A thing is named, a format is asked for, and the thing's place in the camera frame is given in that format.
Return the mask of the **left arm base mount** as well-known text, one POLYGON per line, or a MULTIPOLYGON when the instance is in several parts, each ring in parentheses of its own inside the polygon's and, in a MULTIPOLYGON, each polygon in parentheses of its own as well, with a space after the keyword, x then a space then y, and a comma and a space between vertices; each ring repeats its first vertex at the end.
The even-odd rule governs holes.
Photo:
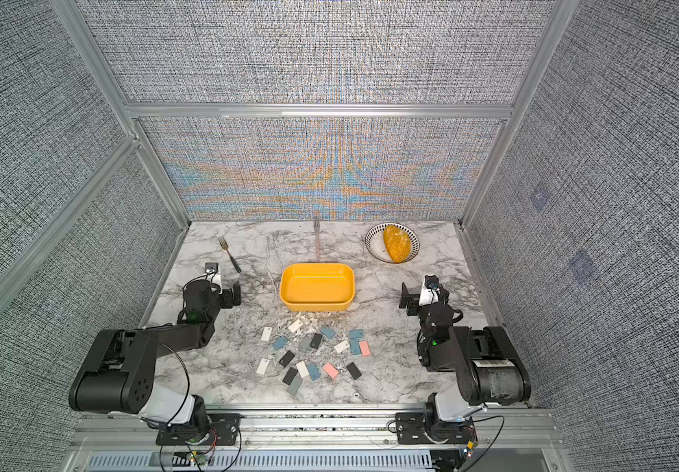
POLYGON ((173 424, 158 430, 157 446, 234 446, 237 443, 241 415, 236 413, 215 413, 193 418, 186 424, 173 424))

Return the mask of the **pink eraser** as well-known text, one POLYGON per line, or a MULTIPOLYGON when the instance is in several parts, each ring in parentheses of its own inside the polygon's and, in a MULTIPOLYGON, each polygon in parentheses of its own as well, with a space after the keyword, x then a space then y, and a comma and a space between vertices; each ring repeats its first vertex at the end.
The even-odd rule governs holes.
POLYGON ((339 375, 339 370, 331 363, 323 365, 323 371, 333 380, 339 375))
POLYGON ((361 340, 359 342, 359 347, 363 357, 369 357, 371 355, 371 350, 369 344, 366 340, 361 340))

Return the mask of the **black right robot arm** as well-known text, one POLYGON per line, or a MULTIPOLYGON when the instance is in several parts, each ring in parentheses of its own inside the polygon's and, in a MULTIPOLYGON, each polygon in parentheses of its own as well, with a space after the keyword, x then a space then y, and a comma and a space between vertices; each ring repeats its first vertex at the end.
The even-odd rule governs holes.
POLYGON ((419 293, 406 285, 398 308, 419 322, 416 352, 432 373, 453 373, 455 383, 429 395, 421 413, 398 413, 394 430, 401 444, 468 444, 477 440, 473 416, 492 403, 529 401, 532 384, 507 331, 501 326, 463 326, 464 312, 435 275, 419 293))

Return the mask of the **white patterned plate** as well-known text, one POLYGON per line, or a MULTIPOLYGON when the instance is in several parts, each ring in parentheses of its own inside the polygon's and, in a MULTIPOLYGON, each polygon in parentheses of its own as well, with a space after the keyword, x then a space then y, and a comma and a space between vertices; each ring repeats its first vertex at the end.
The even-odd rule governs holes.
POLYGON ((412 250, 409 255, 409 257, 405 260, 404 263, 410 262, 413 260, 419 253, 420 250, 420 241, 418 236, 407 226, 404 226, 399 223, 379 223, 375 226, 373 226, 365 235, 365 246, 368 252, 374 256, 376 259, 389 263, 389 264, 395 264, 391 259, 390 256, 386 250, 385 243, 384 243, 384 237, 383 237, 383 232, 386 226, 388 225, 396 225, 403 229, 404 231, 407 232, 409 235, 411 242, 412 242, 412 250))

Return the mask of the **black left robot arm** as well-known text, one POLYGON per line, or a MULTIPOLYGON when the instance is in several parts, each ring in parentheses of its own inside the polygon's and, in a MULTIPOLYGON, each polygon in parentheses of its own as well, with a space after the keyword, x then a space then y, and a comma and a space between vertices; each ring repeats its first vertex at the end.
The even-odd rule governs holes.
POLYGON ((155 384, 156 360, 180 359, 184 351, 206 347, 215 334, 222 310, 242 302, 241 285, 222 288, 207 277, 196 277, 183 287, 183 308, 175 324, 141 330, 101 330, 77 373, 69 393, 75 411, 122 412, 135 415, 158 429, 175 427, 209 430, 201 397, 155 384))

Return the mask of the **yellow plastic storage box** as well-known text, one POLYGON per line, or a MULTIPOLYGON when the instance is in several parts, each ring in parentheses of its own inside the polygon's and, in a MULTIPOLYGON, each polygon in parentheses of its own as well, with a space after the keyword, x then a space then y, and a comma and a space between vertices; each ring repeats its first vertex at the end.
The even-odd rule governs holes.
POLYGON ((340 263, 300 263, 282 273, 279 296, 293 312, 337 312, 355 297, 355 273, 340 263))

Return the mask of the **white eraser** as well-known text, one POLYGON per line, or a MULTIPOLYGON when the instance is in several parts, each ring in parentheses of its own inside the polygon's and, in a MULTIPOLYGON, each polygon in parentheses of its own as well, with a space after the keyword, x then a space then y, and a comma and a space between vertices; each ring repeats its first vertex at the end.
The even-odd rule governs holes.
POLYGON ((308 370, 308 367, 304 361, 298 362, 296 364, 296 369, 298 371, 298 374, 302 379, 306 379, 310 377, 310 372, 308 370))
POLYGON ((272 328, 270 328, 269 326, 266 326, 263 329, 261 340, 262 341, 269 341, 271 336, 272 336, 272 328))
POLYGON ((342 342, 339 342, 339 344, 337 344, 337 345, 335 346, 335 353, 336 353, 336 354, 341 354, 341 353, 343 353, 343 352, 345 352, 345 351, 347 351, 347 350, 349 350, 349 349, 350 349, 350 343, 349 343, 349 341, 348 341, 348 340, 343 340, 342 342))
POLYGON ((303 322, 301 320, 296 320, 288 327, 288 330, 292 332, 292 334, 297 334, 302 326, 303 322))
POLYGON ((270 359, 262 358, 258 365, 256 373, 259 376, 263 376, 266 373, 266 371, 268 371, 268 365, 270 365, 270 359))

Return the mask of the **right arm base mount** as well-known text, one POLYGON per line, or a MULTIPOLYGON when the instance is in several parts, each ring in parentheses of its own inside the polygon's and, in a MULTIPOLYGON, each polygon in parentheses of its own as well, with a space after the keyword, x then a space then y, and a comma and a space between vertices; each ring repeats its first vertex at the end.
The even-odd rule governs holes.
POLYGON ((471 421, 446 422, 429 413, 398 412, 390 424, 404 446, 446 446, 447 444, 476 444, 478 442, 471 421))

